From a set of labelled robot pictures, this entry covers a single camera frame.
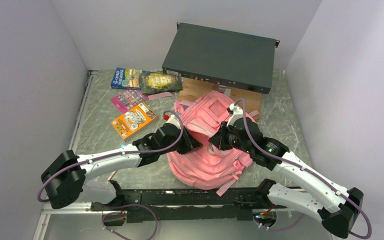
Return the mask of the pink sticker card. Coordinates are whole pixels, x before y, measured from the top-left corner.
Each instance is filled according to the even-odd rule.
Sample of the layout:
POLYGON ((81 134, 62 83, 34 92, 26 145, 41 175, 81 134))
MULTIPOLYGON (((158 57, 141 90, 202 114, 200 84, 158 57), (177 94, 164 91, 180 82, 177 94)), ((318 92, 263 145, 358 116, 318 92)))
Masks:
POLYGON ((124 89, 110 101, 121 114, 124 114, 147 99, 148 96, 144 95, 141 90, 124 89))

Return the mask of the blue treehouse book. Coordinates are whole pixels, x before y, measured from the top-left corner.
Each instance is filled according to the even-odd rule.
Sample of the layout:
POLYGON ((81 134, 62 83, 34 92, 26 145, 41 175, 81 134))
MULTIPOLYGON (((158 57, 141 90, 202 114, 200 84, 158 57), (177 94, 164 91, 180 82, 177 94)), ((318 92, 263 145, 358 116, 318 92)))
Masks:
POLYGON ((117 67, 110 87, 113 89, 140 90, 139 76, 142 73, 149 73, 149 71, 117 67))

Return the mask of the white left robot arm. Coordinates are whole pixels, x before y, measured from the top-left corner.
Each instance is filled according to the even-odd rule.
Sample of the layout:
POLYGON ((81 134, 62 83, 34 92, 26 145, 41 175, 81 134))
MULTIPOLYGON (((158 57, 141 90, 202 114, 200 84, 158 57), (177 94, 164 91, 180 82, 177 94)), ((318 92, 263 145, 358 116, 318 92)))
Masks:
POLYGON ((53 209, 92 200, 117 210, 124 203, 117 182, 92 183, 93 179, 113 171, 152 164, 171 152, 184 155, 202 147, 185 127, 165 123, 156 132, 114 150, 81 155, 66 150, 41 174, 42 187, 37 199, 49 202, 53 209))

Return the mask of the wooden support block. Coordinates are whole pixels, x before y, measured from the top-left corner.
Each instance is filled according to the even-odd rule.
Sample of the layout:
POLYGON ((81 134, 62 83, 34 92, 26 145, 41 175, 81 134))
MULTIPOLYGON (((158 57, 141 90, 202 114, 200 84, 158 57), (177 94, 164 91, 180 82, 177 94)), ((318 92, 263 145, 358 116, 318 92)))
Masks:
MULTIPOLYGON (((179 92, 177 99, 179 101, 194 102, 199 97, 212 92, 213 85, 214 83, 184 78, 182 84, 183 89, 179 92)), ((254 120, 260 118, 259 112, 263 101, 262 93, 230 86, 227 86, 227 88, 231 89, 230 98, 232 100, 237 101, 240 98, 244 98, 246 100, 246 112, 252 115, 254 120)))

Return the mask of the grey metal bracket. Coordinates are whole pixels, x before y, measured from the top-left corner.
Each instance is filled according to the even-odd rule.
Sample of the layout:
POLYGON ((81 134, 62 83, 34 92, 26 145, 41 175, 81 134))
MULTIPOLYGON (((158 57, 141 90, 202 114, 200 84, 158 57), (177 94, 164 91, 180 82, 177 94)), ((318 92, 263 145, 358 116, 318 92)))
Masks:
POLYGON ((231 89, 227 88, 225 85, 214 84, 212 91, 222 93, 228 97, 231 95, 231 89))

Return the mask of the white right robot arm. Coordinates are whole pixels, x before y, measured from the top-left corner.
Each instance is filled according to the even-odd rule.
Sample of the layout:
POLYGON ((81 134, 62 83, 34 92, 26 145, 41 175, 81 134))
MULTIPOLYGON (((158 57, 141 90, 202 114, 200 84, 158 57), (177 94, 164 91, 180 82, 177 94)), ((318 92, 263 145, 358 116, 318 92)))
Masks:
POLYGON ((222 122, 209 143, 222 151, 240 150, 257 165, 289 178, 304 190, 296 191, 264 179, 255 190, 255 200, 260 207, 292 208, 316 219, 328 232, 342 239, 349 235, 360 239, 371 237, 372 225, 362 211, 361 190, 347 189, 319 175, 283 143, 263 136, 249 118, 237 119, 232 125, 222 122))

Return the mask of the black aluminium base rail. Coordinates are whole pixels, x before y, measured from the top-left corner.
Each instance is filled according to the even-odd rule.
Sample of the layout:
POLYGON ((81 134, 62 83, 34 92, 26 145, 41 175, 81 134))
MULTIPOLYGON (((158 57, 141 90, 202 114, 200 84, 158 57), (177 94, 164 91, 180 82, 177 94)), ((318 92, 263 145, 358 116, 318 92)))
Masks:
POLYGON ((44 214, 106 214, 122 211, 127 223, 152 221, 236 219, 251 221, 253 215, 268 211, 269 203, 255 194, 253 187, 233 187, 222 196, 215 190, 198 189, 124 189, 110 204, 97 200, 78 200, 54 209, 46 203, 44 214))

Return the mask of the red pen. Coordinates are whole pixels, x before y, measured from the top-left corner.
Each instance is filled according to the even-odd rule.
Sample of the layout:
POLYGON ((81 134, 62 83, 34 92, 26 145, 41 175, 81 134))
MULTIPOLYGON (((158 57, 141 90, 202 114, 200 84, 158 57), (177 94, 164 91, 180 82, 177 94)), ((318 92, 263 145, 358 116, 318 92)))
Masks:
POLYGON ((116 170, 116 171, 113 171, 113 172, 109 175, 107 181, 108 181, 108 182, 112 181, 113 178, 114 178, 114 176, 117 174, 117 172, 118 172, 117 170, 116 170))

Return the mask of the orange book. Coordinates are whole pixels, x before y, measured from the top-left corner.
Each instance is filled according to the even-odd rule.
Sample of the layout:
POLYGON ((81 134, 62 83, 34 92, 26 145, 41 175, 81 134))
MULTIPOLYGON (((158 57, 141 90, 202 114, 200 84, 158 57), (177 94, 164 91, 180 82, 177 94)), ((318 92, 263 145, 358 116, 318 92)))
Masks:
POLYGON ((145 102, 141 102, 113 119, 111 125, 119 136, 126 140, 149 125, 156 118, 157 115, 151 108, 145 102))

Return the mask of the pink student backpack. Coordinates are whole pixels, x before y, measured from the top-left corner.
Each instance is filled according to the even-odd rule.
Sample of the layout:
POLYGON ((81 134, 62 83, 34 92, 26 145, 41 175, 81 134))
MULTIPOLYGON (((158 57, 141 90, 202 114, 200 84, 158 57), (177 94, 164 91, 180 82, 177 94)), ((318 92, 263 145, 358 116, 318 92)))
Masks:
POLYGON ((222 196, 243 170, 252 163, 249 155, 238 149, 218 150, 209 143, 222 122, 230 118, 228 107, 234 101, 220 92, 210 92, 195 100, 176 100, 174 110, 186 131, 202 147, 185 154, 169 152, 167 159, 173 175, 182 183, 200 190, 216 189, 222 196))

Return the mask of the silver side rail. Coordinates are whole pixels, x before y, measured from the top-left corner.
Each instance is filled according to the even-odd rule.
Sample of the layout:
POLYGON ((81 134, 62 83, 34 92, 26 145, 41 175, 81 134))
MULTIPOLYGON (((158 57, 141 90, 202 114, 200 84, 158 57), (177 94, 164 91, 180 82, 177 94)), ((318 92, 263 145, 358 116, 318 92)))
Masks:
POLYGON ((74 153, 76 153, 78 148, 80 134, 85 121, 85 112, 87 111, 89 106, 90 98, 92 96, 93 89, 96 82, 95 78, 97 77, 98 72, 99 72, 98 70, 89 70, 87 72, 88 79, 86 84, 84 85, 84 93, 83 93, 82 101, 79 107, 79 111, 77 113, 74 129, 73 129, 71 140, 68 146, 68 149, 72 150, 74 153))

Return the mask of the dark green yellow book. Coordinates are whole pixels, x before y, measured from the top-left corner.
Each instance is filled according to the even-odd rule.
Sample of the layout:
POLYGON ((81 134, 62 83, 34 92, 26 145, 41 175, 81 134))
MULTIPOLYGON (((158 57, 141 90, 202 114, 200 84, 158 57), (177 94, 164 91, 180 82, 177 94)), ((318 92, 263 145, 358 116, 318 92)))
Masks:
POLYGON ((179 92, 183 82, 179 76, 156 72, 143 72, 138 77, 141 92, 144 95, 154 95, 163 92, 179 92))

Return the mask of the dark green rack device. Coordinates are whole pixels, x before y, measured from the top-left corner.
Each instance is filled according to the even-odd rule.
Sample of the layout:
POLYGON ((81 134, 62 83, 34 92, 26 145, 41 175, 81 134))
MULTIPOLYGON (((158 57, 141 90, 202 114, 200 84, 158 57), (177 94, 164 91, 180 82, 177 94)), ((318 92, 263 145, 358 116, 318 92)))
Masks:
POLYGON ((166 74, 268 94, 279 40, 177 23, 162 64, 166 74))

